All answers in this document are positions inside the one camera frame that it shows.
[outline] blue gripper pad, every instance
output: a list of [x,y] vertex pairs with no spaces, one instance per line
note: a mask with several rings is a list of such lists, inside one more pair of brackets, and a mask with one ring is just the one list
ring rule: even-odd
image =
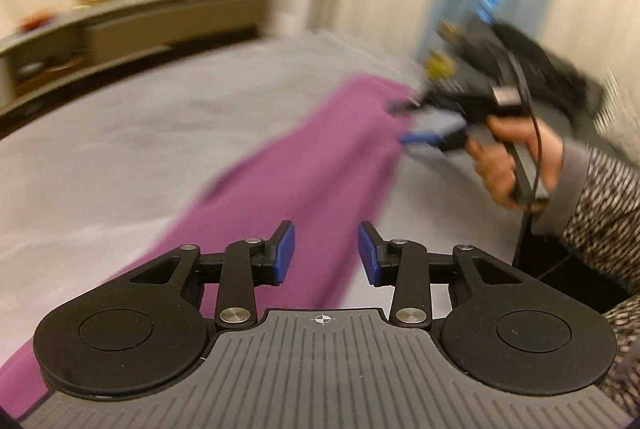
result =
[[380,284],[382,270],[378,263],[378,250],[369,234],[367,234],[364,225],[358,227],[358,253],[360,254],[360,259],[362,259],[364,271],[367,273],[369,284],[373,286]]
[[402,145],[427,144],[434,145],[442,142],[442,136],[433,131],[418,131],[405,133],[400,137]]
[[276,260],[273,263],[273,273],[276,283],[284,283],[284,278],[287,276],[287,270],[289,270],[295,248],[296,229],[293,227],[293,223],[289,223],[287,230],[282,234],[276,248]]

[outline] purple towel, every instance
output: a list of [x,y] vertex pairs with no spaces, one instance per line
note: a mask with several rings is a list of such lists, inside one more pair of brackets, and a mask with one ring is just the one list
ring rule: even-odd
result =
[[[221,252],[247,237],[267,239],[290,219],[296,251],[286,281],[256,290],[258,309],[322,310],[338,305],[357,262],[356,228],[375,220],[401,154],[408,120],[385,112],[408,88],[354,76],[289,136],[268,144],[204,192],[152,250],[127,271],[178,245]],[[201,311],[212,316],[216,286]],[[22,415],[46,393],[31,341],[0,369],[0,405]]]

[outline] gripper base plate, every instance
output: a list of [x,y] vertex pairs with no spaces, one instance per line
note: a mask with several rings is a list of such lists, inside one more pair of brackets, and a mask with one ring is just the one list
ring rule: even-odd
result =
[[271,311],[220,335],[190,376],[126,401],[54,393],[27,429],[622,429],[631,419],[596,387],[552,398],[466,376],[421,330],[377,310]]

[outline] bed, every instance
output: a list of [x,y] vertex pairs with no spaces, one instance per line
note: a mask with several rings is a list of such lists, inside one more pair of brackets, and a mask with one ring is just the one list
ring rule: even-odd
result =
[[[353,72],[410,86],[416,64],[308,32],[189,57],[90,94],[0,142],[0,362],[42,317],[151,246],[216,174],[294,128]],[[454,120],[421,117],[420,126]],[[403,156],[377,228],[435,252],[510,261],[521,216],[493,205],[464,154]],[[358,267],[343,307],[388,310]],[[434,285],[434,313],[450,309]]]

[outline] person's hand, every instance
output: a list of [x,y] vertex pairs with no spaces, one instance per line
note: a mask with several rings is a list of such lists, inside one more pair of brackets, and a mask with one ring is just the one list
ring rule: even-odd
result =
[[[495,138],[504,142],[524,142],[533,159],[538,161],[538,138],[533,121],[530,118],[496,118],[488,120],[489,129]],[[551,194],[558,185],[562,169],[562,139],[554,133],[542,120],[538,120],[540,138],[542,140],[542,166],[540,179],[545,189]],[[466,144],[466,152],[476,162],[476,172],[482,178],[484,187],[489,190],[492,199],[507,208],[522,210],[516,205],[511,194],[516,184],[513,172],[515,161],[502,144],[482,146],[474,140]]]

